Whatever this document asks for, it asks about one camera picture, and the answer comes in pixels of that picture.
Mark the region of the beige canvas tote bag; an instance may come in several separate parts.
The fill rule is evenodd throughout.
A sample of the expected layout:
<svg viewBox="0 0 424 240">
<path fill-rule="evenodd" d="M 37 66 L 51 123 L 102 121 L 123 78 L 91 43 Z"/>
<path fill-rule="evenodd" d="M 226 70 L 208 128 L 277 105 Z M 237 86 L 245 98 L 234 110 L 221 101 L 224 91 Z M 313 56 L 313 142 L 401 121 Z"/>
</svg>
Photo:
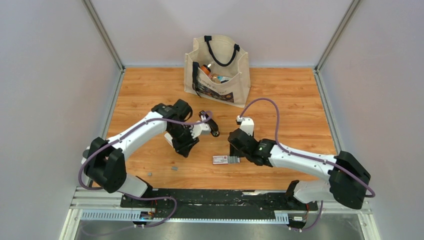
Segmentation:
<svg viewBox="0 0 424 240">
<path fill-rule="evenodd" d="M 210 63 L 211 74 L 232 79 L 222 84 L 212 82 L 201 70 Z M 194 38 L 192 51 L 184 56 L 183 85 L 186 93 L 243 108 L 251 88 L 249 54 L 225 35 Z"/>
</svg>

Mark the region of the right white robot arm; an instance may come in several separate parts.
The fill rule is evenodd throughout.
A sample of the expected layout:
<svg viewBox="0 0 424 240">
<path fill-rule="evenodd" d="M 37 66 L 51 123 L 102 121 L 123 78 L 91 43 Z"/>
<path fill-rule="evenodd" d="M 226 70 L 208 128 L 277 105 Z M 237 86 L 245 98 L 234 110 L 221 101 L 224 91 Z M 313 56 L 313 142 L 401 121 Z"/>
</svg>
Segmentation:
<svg viewBox="0 0 424 240">
<path fill-rule="evenodd" d="M 229 134 L 228 142 L 232 154 L 257 166 L 287 168 L 318 178 L 290 183 L 285 203 L 293 210 L 309 202 L 328 200 L 360 210 L 365 198 L 375 196 L 369 187 L 370 173 L 350 152 L 326 155 L 280 147 L 275 140 L 256 140 L 240 128 Z"/>
</svg>

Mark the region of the packaged items in bag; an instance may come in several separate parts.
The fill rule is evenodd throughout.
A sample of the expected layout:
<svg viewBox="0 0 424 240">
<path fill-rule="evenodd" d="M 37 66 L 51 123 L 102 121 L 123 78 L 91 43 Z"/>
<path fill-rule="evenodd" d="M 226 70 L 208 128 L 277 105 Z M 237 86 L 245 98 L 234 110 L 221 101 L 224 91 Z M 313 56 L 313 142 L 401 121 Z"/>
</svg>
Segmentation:
<svg viewBox="0 0 424 240">
<path fill-rule="evenodd" d="M 210 80 L 215 84 L 223 84 L 230 81 L 231 79 L 232 77 L 230 76 L 219 75 L 217 73 L 213 73 L 210 75 Z"/>
</svg>

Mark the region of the orange capped bottle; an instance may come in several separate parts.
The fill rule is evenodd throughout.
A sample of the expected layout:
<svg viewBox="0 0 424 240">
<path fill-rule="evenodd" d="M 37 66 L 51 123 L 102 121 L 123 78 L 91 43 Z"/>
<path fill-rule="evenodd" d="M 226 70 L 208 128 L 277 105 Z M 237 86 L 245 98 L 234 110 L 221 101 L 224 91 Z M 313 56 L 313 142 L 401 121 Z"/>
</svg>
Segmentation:
<svg viewBox="0 0 424 240">
<path fill-rule="evenodd" d="M 211 67 L 212 67 L 212 63 L 209 64 L 203 64 L 200 69 L 209 77 L 211 75 Z"/>
</svg>

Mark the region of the black stapler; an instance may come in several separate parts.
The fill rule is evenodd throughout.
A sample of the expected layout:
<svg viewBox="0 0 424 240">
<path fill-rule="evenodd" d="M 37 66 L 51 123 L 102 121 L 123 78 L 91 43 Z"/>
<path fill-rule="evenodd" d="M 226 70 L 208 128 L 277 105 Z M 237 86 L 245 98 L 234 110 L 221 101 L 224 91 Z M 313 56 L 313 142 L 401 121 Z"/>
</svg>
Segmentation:
<svg viewBox="0 0 424 240">
<path fill-rule="evenodd" d="M 213 118 L 206 112 L 206 111 L 204 111 L 204 110 L 202 110 L 202 111 L 200 111 L 199 112 L 199 117 L 200 117 L 200 119 L 203 121 L 203 120 L 206 120 L 206 119 L 208 119 L 206 122 L 205 122 L 205 124 L 209 127 L 209 129 L 210 129 L 210 134 L 213 136 L 213 137 L 219 137 L 220 136 L 220 131 L 219 131 L 219 126 L 218 126 L 218 124 L 213 120 Z"/>
</svg>

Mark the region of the white stapler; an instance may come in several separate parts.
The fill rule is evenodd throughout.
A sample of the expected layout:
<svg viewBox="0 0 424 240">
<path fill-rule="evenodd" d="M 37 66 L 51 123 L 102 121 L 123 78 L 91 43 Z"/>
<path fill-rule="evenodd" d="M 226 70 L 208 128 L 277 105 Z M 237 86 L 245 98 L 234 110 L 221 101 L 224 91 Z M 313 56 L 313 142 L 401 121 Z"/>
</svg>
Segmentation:
<svg viewBox="0 0 424 240">
<path fill-rule="evenodd" d="M 166 139 L 166 141 L 172 146 L 172 147 L 174 147 L 174 145 L 173 145 L 173 137 L 169 134 L 169 133 L 166 133 L 165 135 L 164 135 L 164 137 L 165 137 L 165 139 Z"/>
</svg>

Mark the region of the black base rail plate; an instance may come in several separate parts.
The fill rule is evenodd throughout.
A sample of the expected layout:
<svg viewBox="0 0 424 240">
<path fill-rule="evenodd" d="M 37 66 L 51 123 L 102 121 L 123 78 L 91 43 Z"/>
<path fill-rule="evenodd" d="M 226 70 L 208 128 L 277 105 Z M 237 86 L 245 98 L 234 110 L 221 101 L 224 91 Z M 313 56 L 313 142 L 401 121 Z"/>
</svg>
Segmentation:
<svg viewBox="0 0 424 240">
<path fill-rule="evenodd" d="M 219 220 L 271 220 L 275 211 L 296 212 L 303 215 L 306 210 L 315 212 L 318 204 L 301 203 L 286 197 L 284 190 L 228 190 L 228 189 L 177 189 L 155 188 L 147 193 L 156 201 L 121 198 L 122 208 L 145 208 L 156 210 L 155 216 L 164 218 L 173 208 L 174 219 L 219 219 Z"/>
</svg>

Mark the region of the staple box with staples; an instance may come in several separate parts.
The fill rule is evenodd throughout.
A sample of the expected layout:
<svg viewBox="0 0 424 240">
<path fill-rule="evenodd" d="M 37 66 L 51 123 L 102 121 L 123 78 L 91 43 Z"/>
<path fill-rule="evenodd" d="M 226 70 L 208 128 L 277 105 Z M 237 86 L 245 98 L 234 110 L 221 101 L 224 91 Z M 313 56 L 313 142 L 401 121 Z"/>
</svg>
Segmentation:
<svg viewBox="0 0 424 240">
<path fill-rule="evenodd" d="M 240 162 L 241 160 L 237 156 L 216 155 L 212 157 L 213 165 L 239 164 Z"/>
</svg>

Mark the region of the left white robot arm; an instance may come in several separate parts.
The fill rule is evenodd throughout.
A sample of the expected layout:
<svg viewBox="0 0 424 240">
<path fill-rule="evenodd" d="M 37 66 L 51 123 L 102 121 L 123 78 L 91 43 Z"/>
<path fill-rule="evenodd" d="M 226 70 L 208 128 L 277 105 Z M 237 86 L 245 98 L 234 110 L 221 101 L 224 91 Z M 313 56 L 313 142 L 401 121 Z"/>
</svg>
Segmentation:
<svg viewBox="0 0 424 240">
<path fill-rule="evenodd" d="M 79 174 L 85 174 L 108 193 L 120 192 L 132 196 L 140 207 L 153 201 L 151 185 L 129 174 L 126 160 L 153 137 L 167 133 L 175 152 L 188 157 L 199 142 L 193 135 L 193 123 L 186 122 L 193 115 L 190 105 L 179 99 L 173 105 L 159 103 L 138 123 L 109 139 L 95 138 L 83 159 Z"/>
</svg>

